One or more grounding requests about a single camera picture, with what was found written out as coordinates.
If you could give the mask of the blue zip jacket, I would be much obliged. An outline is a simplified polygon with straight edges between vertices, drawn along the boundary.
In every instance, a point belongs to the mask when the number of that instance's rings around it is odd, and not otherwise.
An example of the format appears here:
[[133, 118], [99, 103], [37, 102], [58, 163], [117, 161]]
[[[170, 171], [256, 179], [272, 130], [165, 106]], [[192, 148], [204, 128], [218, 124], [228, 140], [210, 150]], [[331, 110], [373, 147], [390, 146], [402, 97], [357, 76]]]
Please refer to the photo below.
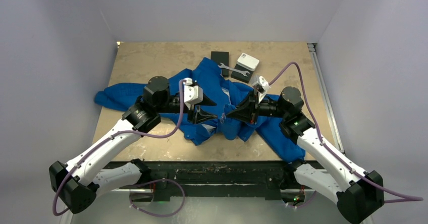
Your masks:
[[[249, 125], [236, 119], [225, 118], [221, 120], [223, 114], [234, 110], [248, 94], [252, 88], [246, 84], [232, 82], [224, 79], [217, 64], [203, 58], [194, 69], [183, 69], [176, 75], [169, 78], [170, 93], [172, 96], [179, 91], [179, 80], [192, 78], [203, 89], [203, 93], [213, 100], [216, 106], [202, 106], [204, 111], [215, 114], [219, 118], [203, 122], [203, 124], [193, 125], [187, 121], [186, 111], [180, 125], [180, 130], [184, 137], [191, 140], [196, 146], [207, 141], [214, 133], [222, 133], [226, 139], [234, 140], [239, 137], [243, 141], [249, 140], [256, 131], [267, 145], [285, 162], [292, 162], [297, 159], [304, 159], [305, 150], [292, 143], [281, 133], [279, 123], [281, 118], [259, 116], [257, 124]], [[98, 105], [118, 111], [127, 111], [138, 96], [143, 94], [146, 84], [140, 83], [118, 83], [99, 91], [94, 98]], [[205, 126], [214, 127], [208, 130]]]

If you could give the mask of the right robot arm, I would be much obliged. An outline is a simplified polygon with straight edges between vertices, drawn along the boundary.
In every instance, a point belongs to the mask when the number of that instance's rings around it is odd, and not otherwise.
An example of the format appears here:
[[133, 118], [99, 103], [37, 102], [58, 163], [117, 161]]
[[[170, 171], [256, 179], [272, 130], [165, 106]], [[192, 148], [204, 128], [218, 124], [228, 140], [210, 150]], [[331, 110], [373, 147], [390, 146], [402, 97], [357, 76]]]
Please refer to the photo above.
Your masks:
[[280, 118], [282, 134], [304, 149], [321, 164], [316, 170], [307, 163], [295, 161], [285, 171], [283, 180], [289, 187], [307, 186], [336, 204], [341, 215], [350, 223], [361, 223], [385, 204], [384, 193], [376, 186], [383, 178], [367, 172], [318, 134], [318, 127], [302, 112], [304, 100], [295, 87], [285, 87], [277, 100], [259, 100], [253, 90], [227, 117], [255, 124], [259, 117]]

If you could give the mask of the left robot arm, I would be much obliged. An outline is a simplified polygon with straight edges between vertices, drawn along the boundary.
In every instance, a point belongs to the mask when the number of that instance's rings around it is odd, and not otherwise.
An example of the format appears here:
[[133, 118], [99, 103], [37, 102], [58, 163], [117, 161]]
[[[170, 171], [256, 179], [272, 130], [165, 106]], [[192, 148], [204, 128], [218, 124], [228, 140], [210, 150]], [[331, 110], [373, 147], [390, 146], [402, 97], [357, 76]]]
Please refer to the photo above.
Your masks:
[[162, 113], [178, 114], [179, 123], [186, 118], [192, 124], [200, 124], [216, 118], [202, 109], [214, 104], [191, 78], [179, 80], [176, 95], [171, 95], [167, 78], [151, 78], [135, 103], [101, 139], [66, 163], [56, 161], [49, 167], [55, 192], [53, 206], [61, 200], [66, 211], [77, 214], [109, 191], [126, 186], [158, 185], [159, 180], [152, 176], [143, 160], [133, 159], [109, 170], [106, 165], [129, 145], [151, 137], [151, 130], [161, 122]]

